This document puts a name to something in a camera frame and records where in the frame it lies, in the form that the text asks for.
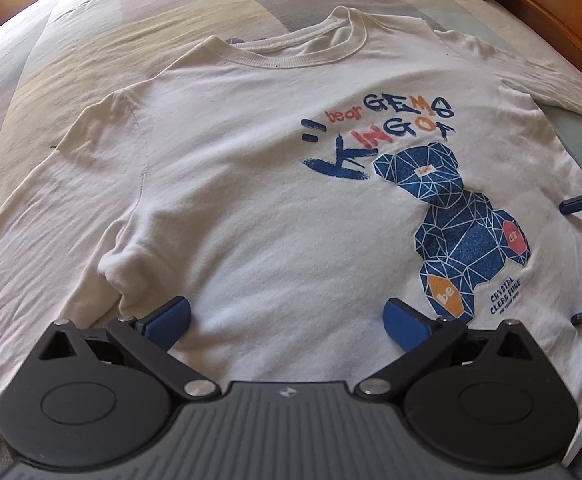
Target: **plaid bedspread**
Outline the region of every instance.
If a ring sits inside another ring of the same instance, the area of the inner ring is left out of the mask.
[[[277,36],[338,5],[417,16],[582,77],[483,0],[40,0],[0,27],[0,207],[88,105],[155,76],[210,34],[229,42]],[[582,117],[545,112],[582,167]]]

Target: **blue geometric bear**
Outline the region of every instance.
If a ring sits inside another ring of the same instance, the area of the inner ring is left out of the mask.
[[[430,204],[415,234],[424,293],[439,316],[469,322],[475,287],[493,279],[507,258],[525,266],[531,257],[524,232],[482,193],[464,189],[455,155],[440,142],[382,155],[373,167]]]

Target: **shirt's left sleeve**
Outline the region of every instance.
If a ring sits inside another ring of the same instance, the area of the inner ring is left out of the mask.
[[[537,103],[582,115],[582,81],[496,48],[475,36],[454,30],[436,31],[436,34],[458,56],[501,78],[510,88],[530,94]]]

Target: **silver screw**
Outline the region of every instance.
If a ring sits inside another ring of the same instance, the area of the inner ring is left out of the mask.
[[[184,385],[184,391],[191,397],[205,397],[212,394],[216,389],[215,383],[206,379],[189,381]]]
[[[391,391],[391,383],[384,379],[365,379],[360,383],[360,390],[367,395],[383,395]]]

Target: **bear ear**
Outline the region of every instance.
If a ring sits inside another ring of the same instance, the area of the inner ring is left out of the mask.
[[[430,142],[427,146],[434,152],[437,152],[442,158],[449,159],[454,168],[458,167],[457,159],[449,147],[443,145],[441,142]]]

